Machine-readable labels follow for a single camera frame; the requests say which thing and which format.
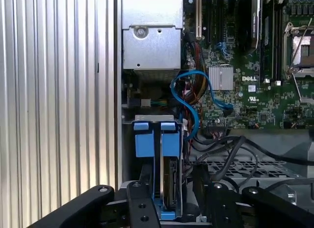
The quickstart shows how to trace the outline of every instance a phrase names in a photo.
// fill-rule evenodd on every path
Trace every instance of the black cable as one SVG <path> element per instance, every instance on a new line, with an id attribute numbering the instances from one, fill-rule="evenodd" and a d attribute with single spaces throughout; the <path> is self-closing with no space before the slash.
<path id="1" fill-rule="evenodd" d="M 241 146 L 240 148 L 245 150 L 245 151 L 250 152 L 254 156 L 254 158 L 255 158 L 255 167 L 251 171 L 250 175 L 244 181 L 239 183 L 239 187 L 245 185 L 245 183 L 247 183 L 249 181 L 249 179 L 251 179 L 253 177 L 254 173 L 257 171 L 257 167 L 258 167 L 258 164 L 259 164 L 259 159 L 257 158 L 257 156 L 256 156 L 256 154 L 254 153 L 253 150 L 251 150 L 251 149 L 249 149 L 247 147 L 244 147 L 244 146 Z"/>
<path id="2" fill-rule="evenodd" d="M 231 152 L 230 152 L 224 166 L 222 167 L 222 169 L 220 169 L 216 174 L 211 176 L 212 181 L 220 181 L 224 177 L 224 175 L 227 173 L 230 165 L 232 164 L 232 162 L 236 156 L 236 153 L 238 152 L 240 147 L 243 145 L 245 140 L 246 140 L 246 138 L 244 136 L 240 136 L 238 142 L 236 143 L 234 148 L 231 150 Z"/>
<path id="3" fill-rule="evenodd" d="M 300 179 L 289 179 L 289 180 L 282 180 L 277 183 L 272 184 L 271 186 L 267 187 L 265 190 L 272 191 L 277 187 L 286 184 L 286 185 L 309 185 L 314 183 L 314 178 L 300 178 Z"/>
<path id="4" fill-rule="evenodd" d="M 235 191 L 237 193 L 240 193 L 240 187 L 238 186 L 238 184 L 233 179 L 231 179 L 230 177 L 227 177 L 227 176 L 224 176 L 222 179 L 225 180 L 226 182 L 229 182 L 234 187 Z"/>
<path id="5" fill-rule="evenodd" d="M 227 143 L 228 141 L 234 141 L 237 139 L 239 139 L 238 136 L 226 136 L 226 137 L 223 137 L 221 139 L 213 140 L 211 145 L 209 145 L 207 148 L 202 149 L 202 150 L 197 149 L 194 145 L 192 145 L 192 146 L 193 146 L 193 149 L 195 149 L 198 152 L 208 152 L 208 151 L 211 151 L 212 149 L 214 149 L 218 145 L 221 145 L 223 143 Z"/>
<path id="6" fill-rule="evenodd" d="M 227 150 L 229 150 L 230 148 L 233 147 L 232 143 L 228 143 L 218 149 L 212 150 L 212 151 L 208 151 L 205 154 L 201 155 L 195 162 L 194 165 L 198 165 L 200 163 L 202 163 L 206 158 L 208 158 L 211 155 L 215 155 L 215 154 L 220 154 L 223 152 L 226 152 Z M 185 171 L 185 173 L 183 174 L 183 180 L 185 180 L 193 171 L 193 167 L 190 167 L 189 169 L 187 169 Z"/>
<path id="7" fill-rule="evenodd" d="M 274 159 L 276 159 L 278 161 L 284 161 L 284 162 L 288 162 L 288 163 L 294 163 L 294 164 L 306 165 L 306 166 L 314 166 L 314 161 L 307 161 L 307 160 L 303 160 L 303 159 L 289 158 L 289 157 L 273 154 L 273 153 L 267 151 L 266 149 L 264 149 L 263 147 L 259 146 L 255 142 L 249 140 L 249 139 L 246 139 L 246 143 L 248 145 L 250 145 L 250 146 L 253 146 L 258 151 L 264 153 L 268 157 L 274 158 Z"/>
<path id="8" fill-rule="evenodd" d="M 194 140 L 195 140 L 198 144 L 200 144 L 200 145 L 206 145 L 206 146 L 208 146 L 208 145 L 210 145 L 210 144 L 212 144 L 212 143 L 214 143 L 214 142 L 216 141 L 216 140 L 214 140 L 214 139 L 200 140 L 200 139 L 197 137 L 197 135 L 195 135 Z"/>

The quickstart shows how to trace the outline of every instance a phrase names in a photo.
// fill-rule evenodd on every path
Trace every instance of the silver metal housing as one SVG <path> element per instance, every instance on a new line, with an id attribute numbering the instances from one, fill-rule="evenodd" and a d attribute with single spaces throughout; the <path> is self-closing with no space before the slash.
<path id="1" fill-rule="evenodd" d="M 123 68 L 158 70 L 153 80 L 179 69 L 182 28 L 183 0 L 122 0 Z"/>
<path id="2" fill-rule="evenodd" d="M 95 185 L 122 182 L 121 16 L 113 0 L 0 7 L 0 227 L 25 228 Z"/>

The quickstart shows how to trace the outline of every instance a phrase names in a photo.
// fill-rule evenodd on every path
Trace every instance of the ribbed metal panel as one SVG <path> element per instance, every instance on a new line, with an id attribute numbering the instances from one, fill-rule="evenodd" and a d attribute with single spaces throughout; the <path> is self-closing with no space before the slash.
<path id="1" fill-rule="evenodd" d="M 211 82 L 212 89 L 214 91 L 220 90 L 220 67 L 219 66 L 212 66 L 209 67 L 209 79 Z"/>
<path id="2" fill-rule="evenodd" d="M 118 183 L 113 6 L 0 0 L 1 228 Z"/>

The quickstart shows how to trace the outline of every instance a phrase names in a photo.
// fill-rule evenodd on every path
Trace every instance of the screw hole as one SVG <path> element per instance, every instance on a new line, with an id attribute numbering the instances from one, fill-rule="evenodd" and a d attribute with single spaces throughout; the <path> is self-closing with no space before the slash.
<path id="1" fill-rule="evenodd" d="M 141 186 L 141 184 L 139 182 L 136 182 L 133 184 L 133 187 L 140 187 L 140 186 Z"/>
<path id="2" fill-rule="evenodd" d="M 143 222 L 147 222 L 148 220 L 149 220 L 149 217 L 147 217 L 147 216 L 141 217 L 141 221 L 143 221 Z"/>
<path id="3" fill-rule="evenodd" d="M 102 187 L 99 189 L 100 192 L 106 192 L 108 189 L 106 187 Z"/>
<path id="4" fill-rule="evenodd" d="M 139 206 L 138 206 L 139 208 L 146 208 L 146 204 L 140 204 Z"/>

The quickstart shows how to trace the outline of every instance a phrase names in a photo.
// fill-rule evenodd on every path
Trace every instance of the blue plastic tab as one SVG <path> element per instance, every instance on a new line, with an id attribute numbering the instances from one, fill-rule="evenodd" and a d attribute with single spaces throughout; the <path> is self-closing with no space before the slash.
<path id="1" fill-rule="evenodd" d="M 175 123 L 161 123 L 160 128 L 162 131 L 175 131 L 176 124 Z"/>
<path id="2" fill-rule="evenodd" d="M 148 130 L 149 123 L 134 123 L 134 131 Z M 145 134 L 136 134 L 135 132 L 135 151 L 136 157 L 154 157 L 154 131 Z"/>
<path id="3" fill-rule="evenodd" d="M 161 130 L 163 131 L 175 131 L 175 123 L 161 123 Z M 180 156 L 180 133 L 175 132 L 163 132 L 161 134 L 161 148 L 162 155 L 166 157 L 179 157 Z"/>
<path id="4" fill-rule="evenodd" d="M 175 212 L 161 212 L 160 219 L 162 221 L 173 221 L 176 218 Z"/>
<path id="5" fill-rule="evenodd" d="M 133 129 L 134 131 L 148 130 L 149 124 L 148 123 L 134 123 Z"/>

